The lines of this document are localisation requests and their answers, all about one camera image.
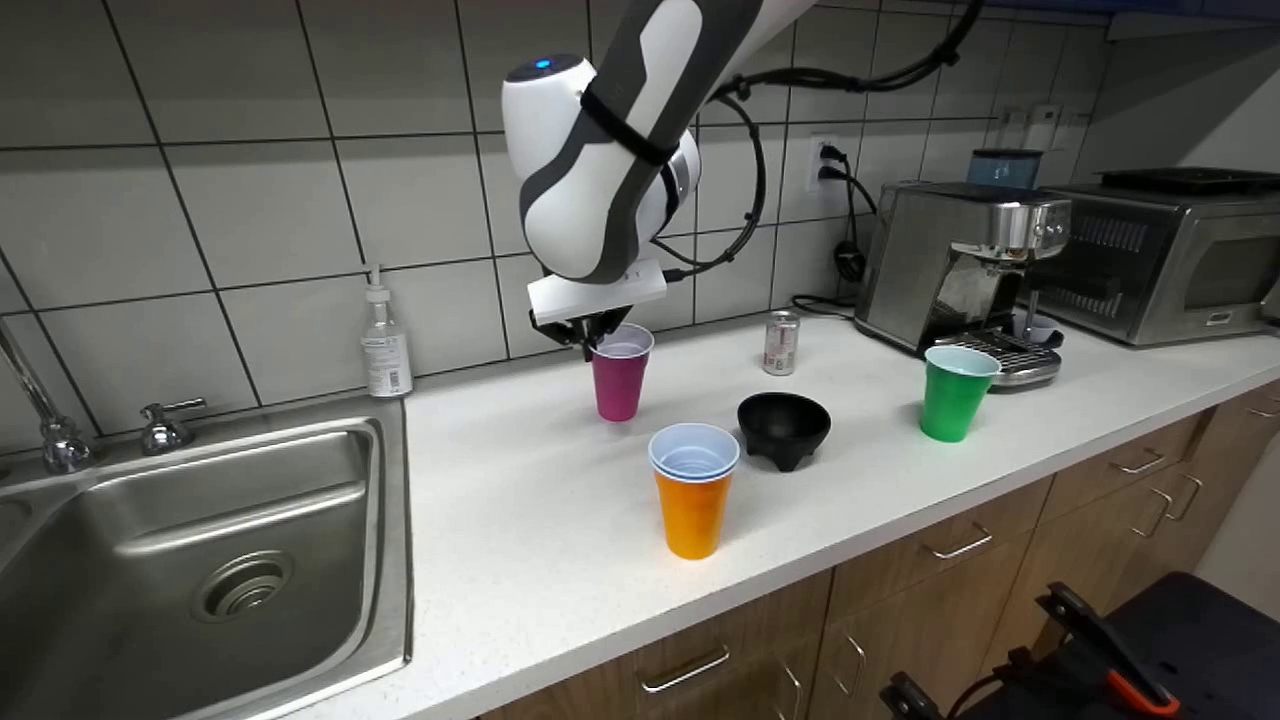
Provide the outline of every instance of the sink basin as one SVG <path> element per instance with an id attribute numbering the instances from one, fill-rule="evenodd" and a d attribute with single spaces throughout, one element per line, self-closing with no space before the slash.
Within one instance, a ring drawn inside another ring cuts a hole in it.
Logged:
<path id="1" fill-rule="evenodd" d="M 409 655 L 402 405 L 0 485 L 0 717 L 283 717 Z"/>

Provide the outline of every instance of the sink drain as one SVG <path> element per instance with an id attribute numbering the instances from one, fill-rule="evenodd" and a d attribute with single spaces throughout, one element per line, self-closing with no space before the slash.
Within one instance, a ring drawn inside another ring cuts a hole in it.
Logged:
<path id="1" fill-rule="evenodd" d="M 268 609 L 290 584 L 283 551 L 250 551 L 229 561 L 206 579 L 199 616 L 234 621 L 257 609 Z"/>

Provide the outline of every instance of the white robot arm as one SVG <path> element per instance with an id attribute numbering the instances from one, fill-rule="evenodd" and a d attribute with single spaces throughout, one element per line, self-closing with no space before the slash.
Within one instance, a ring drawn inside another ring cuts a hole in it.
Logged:
<path id="1" fill-rule="evenodd" d="M 522 224 L 544 279 L 534 320 L 592 344 L 666 291 L 638 260 L 699 178 L 689 136 L 718 84 L 817 0 L 638 0 L 600 65 L 541 56 L 503 80 Z"/>

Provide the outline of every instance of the coffee machine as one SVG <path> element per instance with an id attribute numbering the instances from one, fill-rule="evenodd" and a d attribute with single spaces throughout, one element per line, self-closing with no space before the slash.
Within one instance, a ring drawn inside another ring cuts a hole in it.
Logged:
<path id="1" fill-rule="evenodd" d="M 968 344 L 1003 366 L 995 387 L 1061 367 L 1038 338 L 1032 269 L 1066 253 L 1071 199 L 1020 187 L 901 184 L 855 290 L 855 326 L 898 347 Z"/>

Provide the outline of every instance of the clear plastic cup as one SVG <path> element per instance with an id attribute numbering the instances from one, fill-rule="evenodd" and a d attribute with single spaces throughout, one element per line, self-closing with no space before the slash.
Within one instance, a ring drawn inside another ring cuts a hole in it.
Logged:
<path id="1" fill-rule="evenodd" d="M 961 443 L 993 381 L 1000 377 L 1000 362 L 963 344 L 936 344 L 924 353 L 924 366 L 921 431 Z"/>
<path id="2" fill-rule="evenodd" d="M 621 326 L 592 347 L 597 377 L 597 417 L 623 426 L 639 407 L 644 366 L 652 353 L 652 331 L 644 326 Z"/>
<path id="3" fill-rule="evenodd" d="M 677 555 L 706 561 L 718 551 L 740 455 L 737 437 L 718 426 L 669 426 L 649 439 L 666 542 Z"/>

